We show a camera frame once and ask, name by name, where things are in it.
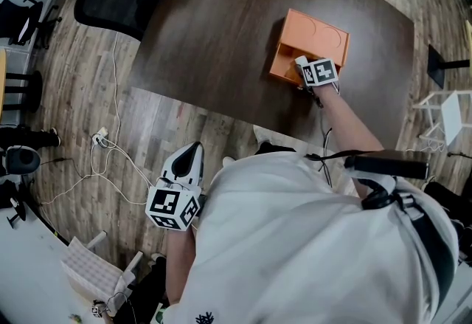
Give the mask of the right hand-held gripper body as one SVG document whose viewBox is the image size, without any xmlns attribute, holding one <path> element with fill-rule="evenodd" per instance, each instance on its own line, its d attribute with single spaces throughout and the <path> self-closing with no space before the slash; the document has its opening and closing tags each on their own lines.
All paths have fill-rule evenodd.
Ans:
<svg viewBox="0 0 472 324">
<path fill-rule="evenodd" d="M 303 86 L 311 90 L 313 87 L 331 85 L 339 93 L 339 74 L 332 59 L 308 61 L 309 64 L 296 70 L 302 78 Z"/>
</svg>

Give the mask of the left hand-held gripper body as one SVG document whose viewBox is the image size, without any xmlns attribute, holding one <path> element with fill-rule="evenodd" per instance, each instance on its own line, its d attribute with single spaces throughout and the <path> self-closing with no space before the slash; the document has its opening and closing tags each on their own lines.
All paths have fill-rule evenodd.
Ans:
<svg viewBox="0 0 472 324">
<path fill-rule="evenodd" d="M 145 213 L 157 227 L 185 231 L 201 211 L 200 197 L 198 180 L 186 182 L 164 173 L 149 191 Z"/>
</svg>

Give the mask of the orange drawer box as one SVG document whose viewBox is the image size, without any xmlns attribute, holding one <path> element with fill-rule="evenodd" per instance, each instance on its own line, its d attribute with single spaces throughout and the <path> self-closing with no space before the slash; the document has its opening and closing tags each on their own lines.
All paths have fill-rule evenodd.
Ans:
<svg viewBox="0 0 472 324">
<path fill-rule="evenodd" d="M 288 11 L 277 42 L 268 74 L 295 86 L 303 85 L 296 70 L 296 59 L 308 61 L 331 59 L 340 73 L 347 61 L 350 34 L 317 18 L 294 9 Z"/>
</svg>

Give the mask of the person's right forearm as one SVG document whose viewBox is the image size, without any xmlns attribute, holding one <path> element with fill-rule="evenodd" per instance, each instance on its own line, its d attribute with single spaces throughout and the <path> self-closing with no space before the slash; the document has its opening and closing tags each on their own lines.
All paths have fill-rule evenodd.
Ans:
<svg viewBox="0 0 472 324">
<path fill-rule="evenodd" d="M 384 147 L 357 117 L 346 101 L 329 85 L 313 88 L 324 107 L 339 151 L 382 151 Z"/>
</svg>

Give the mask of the person's left forearm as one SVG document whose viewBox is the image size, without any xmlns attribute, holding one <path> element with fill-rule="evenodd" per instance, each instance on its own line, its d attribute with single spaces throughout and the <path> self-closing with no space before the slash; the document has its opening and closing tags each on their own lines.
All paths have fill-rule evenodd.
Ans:
<svg viewBox="0 0 472 324">
<path fill-rule="evenodd" d="M 195 234 L 192 227 L 186 231 L 170 230 L 167 233 L 166 250 L 166 293 L 172 306 L 180 301 L 195 260 Z"/>
</svg>

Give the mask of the black shoulder-mounted box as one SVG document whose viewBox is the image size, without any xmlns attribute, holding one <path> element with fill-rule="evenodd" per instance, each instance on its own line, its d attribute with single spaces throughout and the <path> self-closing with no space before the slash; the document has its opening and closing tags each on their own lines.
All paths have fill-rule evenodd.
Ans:
<svg viewBox="0 0 472 324">
<path fill-rule="evenodd" d="M 425 180 L 429 175 L 427 153 L 421 151 L 372 151 L 345 159 L 345 168 L 381 175 Z"/>
</svg>

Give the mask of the person's right white shoe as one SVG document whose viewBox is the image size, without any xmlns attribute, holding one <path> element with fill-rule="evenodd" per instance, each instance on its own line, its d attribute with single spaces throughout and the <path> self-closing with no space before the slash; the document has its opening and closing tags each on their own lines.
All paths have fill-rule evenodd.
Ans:
<svg viewBox="0 0 472 324">
<path fill-rule="evenodd" d="M 264 142 L 271 143 L 271 131 L 268 129 L 253 125 L 253 132 L 258 145 L 262 145 Z"/>
</svg>

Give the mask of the person's black trousers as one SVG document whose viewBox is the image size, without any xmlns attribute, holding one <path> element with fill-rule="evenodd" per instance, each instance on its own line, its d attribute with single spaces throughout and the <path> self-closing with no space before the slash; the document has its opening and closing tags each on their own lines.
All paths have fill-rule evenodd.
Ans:
<svg viewBox="0 0 472 324">
<path fill-rule="evenodd" d="M 269 141 L 261 142 L 259 145 L 259 149 L 255 153 L 255 155 L 260 154 L 269 154 L 269 153 L 276 153 L 276 152 L 295 152 L 293 148 L 281 146 L 281 145 L 274 145 Z"/>
</svg>

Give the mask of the white quilted chair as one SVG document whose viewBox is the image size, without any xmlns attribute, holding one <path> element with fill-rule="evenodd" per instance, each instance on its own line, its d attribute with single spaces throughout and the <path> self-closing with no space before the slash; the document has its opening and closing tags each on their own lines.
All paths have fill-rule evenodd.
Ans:
<svg viewBox="0 0 472 324">
<path fill-rule="evenodd" d="M 143 252 L 138 251 L 128 266 L 121 270 L 94 251 L 106 237 L 107 232 L 102 231 L 87 244 L 73 238 L 61 265 L 71 287 L 91 303 L 93 300 L 105 302 L 108 315 L 113 317 L 131 295 Z"/>
</svg>

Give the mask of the person's white t-shirt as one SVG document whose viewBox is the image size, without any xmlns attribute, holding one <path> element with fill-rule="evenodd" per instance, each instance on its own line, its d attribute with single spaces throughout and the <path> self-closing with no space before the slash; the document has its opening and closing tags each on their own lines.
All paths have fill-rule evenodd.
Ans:
<svg viewBox="0 0 472 324">
<path fill-rule="evenodd" d="M 212 180 L 184 292 L 162 324 L 430 324 L 458 237 L 405 179 L 395 195 L 365 209 L 294 152 L 234 161 Z"/>
</svg>

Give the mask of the white wooden chair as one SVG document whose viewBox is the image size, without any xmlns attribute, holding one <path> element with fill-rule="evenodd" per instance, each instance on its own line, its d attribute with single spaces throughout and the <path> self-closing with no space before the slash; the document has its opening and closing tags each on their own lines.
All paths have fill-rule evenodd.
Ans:
<svg viewBox="0 0 472 324">
<path fill-rule="evenodd" d="M 472 128 L 472 123 L 462 120 L 459 99 L 466 96 L 472 103 L 472 90 L 434 91 L 414 104 L 414 109 L 426 113 L 428 123 L 426 131 L 418 138 L 448 147 L 462 129 Z"/>
</svg>

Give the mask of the white desk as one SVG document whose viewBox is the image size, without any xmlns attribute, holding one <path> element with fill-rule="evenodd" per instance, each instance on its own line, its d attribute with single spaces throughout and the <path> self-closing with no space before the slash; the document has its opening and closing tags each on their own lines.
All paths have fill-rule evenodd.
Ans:
<svg viewBox="0 0 472 324">
<path fill-rule="evenodd" d="M 97 324 L 63 272 L 66 245 L 30 210 L 9 224 L 14 214 L 0 210 L 0 313 L 10 324 Z"/>
</svg>

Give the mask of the black swivel office chair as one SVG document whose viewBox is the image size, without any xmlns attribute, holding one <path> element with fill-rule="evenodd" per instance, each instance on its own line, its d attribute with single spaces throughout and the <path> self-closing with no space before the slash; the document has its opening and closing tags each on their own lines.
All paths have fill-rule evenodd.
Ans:
<svg viewBox="0 0 472 324">
<path fill-rule="evenodd" d="M 7 38 L 9 45 L 25 46 L 32 40 L 34 33 L 37 38 L 33 44 L 35 49 L 48 49 L 49 39 L 57 23 L 62 22 L 61 17 L 49 19 L 53 10 L 59 6 L 49 8 L 41 21 L 41 13 L 44 7 L 42 1 L 24 0 L 31 2 L 32 6 L 20 6 L 10 0 L 0 3 L 0 38 Z"/>
</svg>

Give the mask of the yellow table with black pedestal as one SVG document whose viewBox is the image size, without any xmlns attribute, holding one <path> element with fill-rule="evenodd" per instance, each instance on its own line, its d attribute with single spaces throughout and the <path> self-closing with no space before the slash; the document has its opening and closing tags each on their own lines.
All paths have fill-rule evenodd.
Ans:
<svg viewBox="0 0 472 324">
<path fill-rule="evenodd" d="M 465 31 L 468 40 L 468 58 L 457 61 L 446 62 L 442 55 L 431 45 L 428 45 L 427 75 L 441 88 L 445 84 L 445 71 L 449 69 L 469 68 L 472 74 L 472 24 L 465 22 Z"/>
</svg>

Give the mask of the round wooden pedestal table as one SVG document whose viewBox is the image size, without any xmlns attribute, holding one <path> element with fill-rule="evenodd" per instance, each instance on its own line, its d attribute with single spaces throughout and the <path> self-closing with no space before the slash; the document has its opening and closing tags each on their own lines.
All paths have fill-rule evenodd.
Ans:
<svg viewBox="0 0 472 324">
<path fill-rule="evenodd" d="M 38 70 L 30 74 L 8 72 L 7 51 L 0 48 L 0 119 L 5 111 L 35 113 L 41 104 L 43 85 L 43 77 Z M 8 94 L 21 95 L 21 102 L 5 103 Z"/>
</svg>

